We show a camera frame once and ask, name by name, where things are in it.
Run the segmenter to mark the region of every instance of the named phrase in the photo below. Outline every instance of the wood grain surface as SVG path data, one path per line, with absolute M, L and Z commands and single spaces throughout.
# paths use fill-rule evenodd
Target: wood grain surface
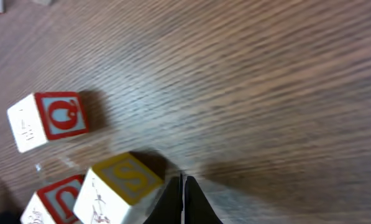
M 20 154 L 6 110 L 33 91 L 80 91 L 93 131 Z M 371 1 L 8 2 L 0 210 L 142 147 L 224 223 L 371 223 Z

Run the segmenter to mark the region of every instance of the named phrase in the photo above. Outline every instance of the red border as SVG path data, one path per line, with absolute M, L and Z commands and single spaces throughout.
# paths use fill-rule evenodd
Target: red border
M 83 176 L 82 175 L 74 175 L 74 176 L 71 176 L 71 177 L 68 177 L 66 179 L 63 179 L 61 181 L 58 181 L 52 185 L 49 185 L 47 187 L 44 187 L 40 190 L 37 191 L 37 195 L 39 196 L 39 198 L 41 199 L 41 201 L 43 202 L 43 205 L 47 208 L 48 212 L 51 214 L 51 216 L 53 217 L 54 221 L 57 223 L 57 224 L 72 224 L 76 221 L 78 221 L 78 217 L 76 217 L 75 214 L 73 214 L 76 219 L 73 220 L 72 222 L 70 223 L 64 223 L 62 221 L 62 219 L 60 218 L 59 214 L 57 213 L 57 211 L 55 211 L 55 209 L 53 208 L 53 206 L 51 205 L 51 203 L 48 201 L 47 197 L 46 197 L 46 193 L 51 191 L 51 190 L 54 190 L 56 189 L 57 187 L 59 186 L 62 186 L 64 184 L 67 184 L 69 182 L 71 182 L 72 180 L 78 180 L 80 182 L 80 185 L 83 185 Z
M 85 109 L 83 108 L 83 105 L 81 104 L 80 97 L 77 92 L 72 92 L 72 91 L 44 92 L 44 93 L 35 93 L 34 96 L 35 96 L 35 100 L 37 104 L 37 109 L 39 110 L 39 115 L 42 119 L 44 132 L 46 133 L 47 139 L 56 140 L 56 139 L 76 136 L 78 134 L 84 134 L 84 133 L 89 132 Z M 81 115 L 83 117 L 83 122 L 85 123 L 85 128 L 81 130 L 70 131 L 67 133 L 52 134 L 50 132 L 50 126 L 48 125 L 48 118 L 46 115 L 46 111 L 44 110 L 44 107 L 43 107 L 42 98 L 53 98 L 53 97 L 75 97 L 78 100 Z

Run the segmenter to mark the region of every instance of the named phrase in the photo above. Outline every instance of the black plastic part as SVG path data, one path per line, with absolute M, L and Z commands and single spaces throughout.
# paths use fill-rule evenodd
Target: black plastic part
M 183 210 L 182 195 L 182 175 L 173 177 L 144 224 L 180 224 Z
M 0 224 L 20 224 L 20 221 L 10 212 L 0 213 Z
M 192 176 L 185 182 L 185 224 L 222 224 Z

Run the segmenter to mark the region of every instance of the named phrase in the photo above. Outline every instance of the toy block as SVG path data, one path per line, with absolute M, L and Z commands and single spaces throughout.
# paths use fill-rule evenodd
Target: toy block
M 76 92 L 32 93 L 7 110 L 18 151 L 88 132 Z
M 36 191 L 21 216 L 22 224 L 81 224 L 73 214 L 83 177 L 74 175 Z
M 163 181 L 130 153 L 93 165 L 73 209 L 83 223 L 142 223 Z

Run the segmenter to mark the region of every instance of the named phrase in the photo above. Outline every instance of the yellow border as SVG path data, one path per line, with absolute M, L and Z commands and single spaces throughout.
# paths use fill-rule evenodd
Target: yellow border
M 147 187 L 143 193 L 141 193 L 138 197 L 136 198 L 132 198 L 132 197 L 129 197 L 125 191 L 123 191 L 122 189 L 119 188 L 118 185 L 116 185 L 113 181 L 111 181 L 103 172 L 101 172 L 101 169 L 104 169 L 106 167 L 109 167 L 121 160 L 124 160 L 124 159 L 127 159 L 127 158 L 131 158 L 133 159 L 138 165 L 141 166 L 141 168 L 145 169 L 149 174 L 152 175 L 152 177 L 154 177 L 156 179 L 156 183 L 150 185 L 149 187 Z M 121 196 L 123 198 L 123 200 L 125 200 L 129 205 L 135 205 L 136 203 L 138 203 L 140 201 L 141 198 L 145 197 L 146 195 L 148 195 L 153 189 L 157 188 L 159 185 L 162 185 L 163 184 L 163 180 L 158 177 L 154 172 L 152 172 L 147 166 L 145 166 L 143 163 L 141 163 L 138 159 L 136 159 L 134 156 L 132 156 L 130 153 L 126 152 L 126 153 L 123 153 L 123 154 L 120 154 L 120 155 L 117 155 L 117 156 L 114 156 L 114 157 L 111 157 L 109 159 L 106 159 L 104 161 L 101 161 L 93 166 L 91 166 L 91 169 L 93 170 L 93 172 L 95 174 L 97 174 L 106 184 L 108 184 L 108 186 L 110 186 L 110 188 L 112 188 L 113 191 L 115 191 L 115 193 L 117 193 L 119 196 Z

